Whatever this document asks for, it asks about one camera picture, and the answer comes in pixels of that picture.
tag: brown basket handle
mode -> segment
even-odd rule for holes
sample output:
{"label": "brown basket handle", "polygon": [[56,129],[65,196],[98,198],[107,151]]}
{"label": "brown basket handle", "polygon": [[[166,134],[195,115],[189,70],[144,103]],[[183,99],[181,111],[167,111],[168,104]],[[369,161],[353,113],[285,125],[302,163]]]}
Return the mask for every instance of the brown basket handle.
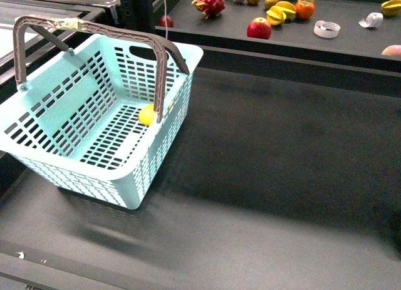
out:
{"label": "brown basket handle", "polygon": [[165,79],[167,74],[167,50],[181,72],[189,74],[185,60],[178,48],[169,40],[149,33],[119,29],[89,21],[83,21],[78,18],[55,19],[44,16],[21,16],[16,19],[13,29],[14,40],[14,66],[15,79],[17,85],[26,82],[26,55],[24,34],[28,27],[31,27],[37,33],[42,35],[48,41],[54,43],[63,51],[68,51],[70,47],[55,35],[51,34],[44,27],[60,30],[76,30],[84,33],[102,34],[110,38],[125,39],[137,43],[149,45],[156,55],[156,85],[155,85],[155,104],[154,111],[157,113],[157,123],[160,123],[163,117]]}

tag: dark shelf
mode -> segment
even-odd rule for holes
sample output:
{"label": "dark shelf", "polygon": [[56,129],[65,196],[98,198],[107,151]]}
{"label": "dark shelf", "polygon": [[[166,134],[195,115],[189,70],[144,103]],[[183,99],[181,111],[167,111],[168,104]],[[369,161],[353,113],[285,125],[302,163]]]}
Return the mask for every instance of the dark shelf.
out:
{"label": "dark shelf", "polygon": [[[381,55],[387,46],[398,43],[401,16],[385,19],[377,29],[365,29],[358,24],[371,12],[380,12],[378,3],[316,0],[316,12],[311,19],[295,19],[275,26],[269,40],[259,40],[247,38],[246,28],[253,18],[266,17],[264,0],[258,6],[226,0],[226,8],[221,16],[209,20],[205,20],[204,15],[191,5],[192,1],[167,1],[169,14],[174,19],[174,28],[170,29],[172,40],[401,73],[401,61]],[[156,21],[164,11],[161,4],[157,6]],[[313,28],[317,20],[338,23],[341,26],[338,37],[322,39],[315,35]],[[159,34],[164,34],[163,28],[159,28]]]}

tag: white ribbon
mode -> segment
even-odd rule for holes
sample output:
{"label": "white ribbon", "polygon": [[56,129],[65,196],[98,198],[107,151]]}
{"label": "white ribbon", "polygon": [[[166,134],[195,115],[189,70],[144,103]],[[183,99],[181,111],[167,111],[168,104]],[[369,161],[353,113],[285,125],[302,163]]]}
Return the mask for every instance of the white ribbon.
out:
{"label": "white ribbon", "polygon": [[340,25],[333,22],[317,21],[313,31],[322,38],[335,38],[340,32]]}
{"label": "white ribbon", "polygon": [[371,13],[366,19],[361,19],[359,25],[364,28],[379,27],[383,22],[383,15],[381,13]]}

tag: orange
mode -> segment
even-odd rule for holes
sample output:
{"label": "orange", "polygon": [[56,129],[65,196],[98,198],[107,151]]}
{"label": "orange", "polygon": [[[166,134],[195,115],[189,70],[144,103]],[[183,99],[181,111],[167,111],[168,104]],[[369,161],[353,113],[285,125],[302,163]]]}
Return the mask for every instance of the orange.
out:
{"label": "orange", "polygon": [[315,12],[315,5],[308,1],[298,1],[295,4],[295,10],[298,19],[309,19]]}

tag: conveyor belt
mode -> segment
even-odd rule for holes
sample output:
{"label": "conveyor belt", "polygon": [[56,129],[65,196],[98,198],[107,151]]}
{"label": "conveyor belt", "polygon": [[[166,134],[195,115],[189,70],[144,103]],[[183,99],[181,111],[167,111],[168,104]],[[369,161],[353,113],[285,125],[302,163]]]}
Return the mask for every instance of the conveyor belt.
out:
{"label": "conveyor belt", "polygon": [[142,206],[28,171],[0,205],[0,271],[61,289],[81,276],[97,289],[399,290],[377,225],[382,205],[401,204],[400,110],[396,98],[198,69]]}

